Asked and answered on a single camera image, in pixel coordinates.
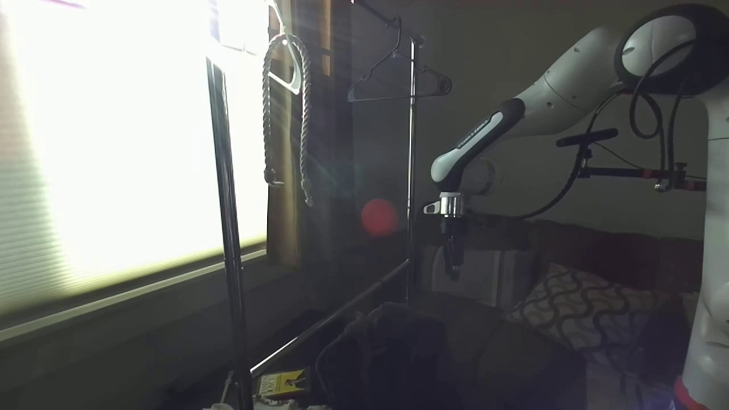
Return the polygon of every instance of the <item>sunlight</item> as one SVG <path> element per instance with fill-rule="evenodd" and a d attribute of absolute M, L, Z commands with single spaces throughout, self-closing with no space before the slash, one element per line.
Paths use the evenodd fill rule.
<path fill-rule="evenodd" d="M 30 143 L 69 295 L 221 249 L 202 7 L 175 0 L 9 7 Z M 249 108 L 241 104 L 234 110 L 241 118 L 230 124 L 241 241 L 250 245 L 266 233 L 266 188 L 254 178 L 259 88 L 238 91 L 249 91 Z"/>

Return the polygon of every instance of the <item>metal rod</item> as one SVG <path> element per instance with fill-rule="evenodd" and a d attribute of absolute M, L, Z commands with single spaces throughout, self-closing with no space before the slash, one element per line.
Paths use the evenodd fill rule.
<path fill-rule="evenodd" d="M 341 314 L 347 314 L 351 309 L 356 309 L 358 304 L 361 304 L 366 297 L 372 297 L 375 290 L 385 288 L 391 279 L 396 279 L 405 268 L 409 265 L 409 260 L 404 260 L 401 265 L 396 265 L 391 272 L 388 272 L 380 280 L 375 280 L 374 286 L 369 286 L 364 293 L 359 293 L 356 298 L 351 298 L 348 304 L 344 304 L 340 310 L 330 312 L 328 318 L 324 318 L 320 322 L 317 322 L 311 329 L 303 330 L 300 336 L 295 336 L 293 339 L 285 342 L 279 350 L 275 350 L 270 355 L 266 355 L 263 360 L 259 360 L 254 367 L 250 367 L 250 377 L 259 377 L 269 365 L 273 365 L 279 355 L 293 352 L 295 347 L 300 347 L 303 342 L 308 342 L 309 337 L 315 337 L 320 329 L 330 326 L 335 319 L 340 319 Z"/>
<path fill-rule="evenodd" d="M 405 188 L 405 216 L 408 216 L 408 273 L 404 280 L 404 298 L 405 304 L 409 304 L 412 298 L 412 279 L 414 279 L 414 254 L 417 254 L 417 245 L 414 245 L 414 134 L 417 134 L 417 59 L 420 59 L 420 42 L 409 40 L 408 43 L 408 59 L 409 59 L 409 71 L 408 71 L 408 188 Z"/>
<path fill-rule="evenodd" d="M 420 43 L 409 40 L 409 71 L 408 71 L 408 222 L 412 223 L 414 207 L 414 134 L 417 134 L 417 58 Z"/>
<path fill-rule="evenodd" d="M 656 168 L 599 168 L 599 167 L 586 167 L 578 171 L 581 178 L 590 176 L 613 176 L 613 178 L 669 178 L 669 171 L 656 171 Z"/>
<path fill-rule="evenodd" d="M 222 254 L 225 254 L 225 279 L 227 279 L 227 306 L 230 306 L 230 329 L 233 329 L 233 385 L 236 391 L 238 410 L 253 410 L 253 387 L 249 370 L 249 324 L 244 304 L 244 279 L 241 279 L 241 246 L 234 206 L 234 176 L 230 156 L 230 125 L 225 110 L 225 78 L 221 69 L 208 63 L 208 89 L 210 89 L 210 112 L 211 112 L 211 140 L 214 140 L 214 165 L 218 180 L 218 206 L 221 206 L 221 228 L 222 228 Z"/>

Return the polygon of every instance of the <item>couch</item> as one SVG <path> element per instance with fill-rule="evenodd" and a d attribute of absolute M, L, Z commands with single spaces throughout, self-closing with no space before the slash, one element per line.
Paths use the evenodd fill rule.
<path fill-rule="evenodd" d="M 438 228 L 422 228 L 424 245 L 438 245 Z M 414 306 L 447 324 L 450 381 L 473 410 L 596 410 L 628 409 L 637 392 L 662 400 L 680 372 L 691 330 L 691 297 L 699 286 L 701 245 L 644 236 L 599 233 L 561 223 L 515 223 L 479 216 L 470 222 L 467 250 L 522 249 L 536 256 L 528 290 L 545 280 L 556 265 L 590 272 L 615 288 L 658 295 L 660 304 L 639 326 L 636 344 L 644 358 L 639 370 L 613 372 L 606 365 L 515 322 L 512 309 L 482 306 L 467 297 L 427 290 Z M 424 257 L 422 279 L 433 276 L 433 257 Z"/>

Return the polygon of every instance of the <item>window blind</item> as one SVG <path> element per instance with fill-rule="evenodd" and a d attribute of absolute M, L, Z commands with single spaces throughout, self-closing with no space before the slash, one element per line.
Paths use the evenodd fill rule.
<path fill-rule="evenodd" d="M 218 254 L 208 3 L 0 12 L 0 312 Z M 259 59 L 225 58 L 241 246 L 266 236 Z"/>

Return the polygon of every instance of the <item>black cable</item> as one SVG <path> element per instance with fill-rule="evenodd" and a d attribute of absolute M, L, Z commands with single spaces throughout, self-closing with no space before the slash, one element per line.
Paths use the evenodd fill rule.
<path fill-rule="evenodd" d="M 683 100 L 683 91 L 676 94 L 675 105 L 672 105 L 669 117 L 667 117 L 667 167 L 669 167 L 669 171 L 675 171 L 675 167 L 676 167 L 676 159 L 675 159 L 675 146 L 676 146 L 675 130 L 676 130 L 676 117 L 679 117 L 680 100 Z"/>
<path fill-rule="evenodd" d="M 619 159 L 622 165 L 626 165 L 626 167 L 644 168 L 644 167 L 639 167 L 639 165 L 636 165 L 636 163 L 630 163 L 630 159 L 622 158 L 617 151 L 613 151 L 613 148 L 609 148 L 609 146 L 603 146 L 603 143 L 593 143 L 593 146 L 596 146 L 596 148 L 606 151 L 609 156 L 617 158 L 617 159 Z"/>
<path fill-rule="evenodd" d="M 628 110 L 630 130 L 634 130 L 634 134 L 639 138 L 639 140 L 654 140 L 654 138 L 660 140 L 660 173 L 667 173 L 667 171 L 672 173 L 672 171 L 675 171 L 675 143 L 672 143 L 672 134 L 666 134 L 666 130 L 662 130 L 662 112 L 660 112 L 658 104 L 656 104 L 648 94 L 644 94 L 642 89 L 644 89 L 644 82 L 654 76 L 654 71 L 656 71 L 660 65 L 666 65 L 666 59 L 669 59 L 672 56 L 676 56 L 676 53 L 680 53 L 683 49 L 691 49 L 691 45 L 695 45 L 695 43 L 696 43 L 695 40 L 693 40 L 693 42 L 683 42 L 683 43 L 669 49 L 667 53 L 662 53 L 662 56 L 644 71 L 644 76 L 639 78 L 639 82 L 637 82 L 636 89 L 634 89 L 630 110 Z M 644 130 L 639 130 L 639 125 L 637 125 L 637 98 L 642 98 L 642 100 L 648 105 L 648 110 L 654 112 L 656 127 L 654 127 L 652 133 L 644 133 Z"/>
<path fill-rule="evenodd" d="M 512 220 L 531 220 L 531 216 L 545 215 L 547 211 L 552 211 L 554 206 L 557 206 L 557 204 L 568 197 L 568 192 L 572 189 L 572 184 L 576 183 L 586 156 L 587 156 L 587 151 L 581 146 L 581 148 L 576 151 L 576 158 L 574 158 L 574 165 L 572 165 L 572 171 L 570 171 L 568 183 L 562 184 L 562 189 L 561 189 L 549 204 L 545 204 L 543 207 L 538 207 L 538 211 L 533 211 L 533 212 L 528 212 L 528 215 L 520 215 L 520 216 L 512 216 Z"/>
<path fill-rule="evenodd" d="M 593 118 L 590 118 L 590 124 L 587 124 L 587 127 L 586 127 L 586 134 L 593 134 L 599 115 L 602 115 L 617 97 L 619 97 L 619 91 L 611 94 L 611 97 L 596 108 L 596 112 L 593 115 Z M 520 215 L 520 216 L 512 216 L 512 220 L 533 220 L 533 216 L 538 216 L 538 215 L 545 215 L 545 212 L 552 211 L 554 206 L 557 206 L 557 204 L 570 194 L 572 184 L 576 183 L 578 171 L 581 171 L 586 158 L 587 158 L 587 148 L 581 146 L 581 148 L 576 151 L 572 171 L 570 171 L 568 183 L 562 184 L 562 189 L 561 189 L 549 204 L 545 204 L 543 207 L 538 207 L 538 211 L 533 211 L 533 212 L 525 212 L 525 215 Z"/>
<path fill-rule="evenodd" d="M 630 118 L 630 130 L 636 133 L 636 138 L 642 138 L 642 140 L 654 140 L 662 133 L 662 115 L 660 115 L 660 108 L 658 104 L 644 94 L 644 82 L 654 76 L 654 71 L 658 71 L 660 65 L 666 65 L 666 59 L 669 59 L 672 56 L 676 56 L 679 50 L 693 45 L 695 42 L 683 42 L 675 49 L 669 49 L 667 53 L 662 53 L 646 71 L 644 76 L 639 78 L 639 82 L 636 85 L 634 89 L 634 98 L 630 98 L 630 110 L 628 110 L 628 118 Z M 637 125 L 637 98 L 642 98 L 652 112 L 656 115 L 656 127 L 652 133 L 642 133 L 639 125 Z"/>

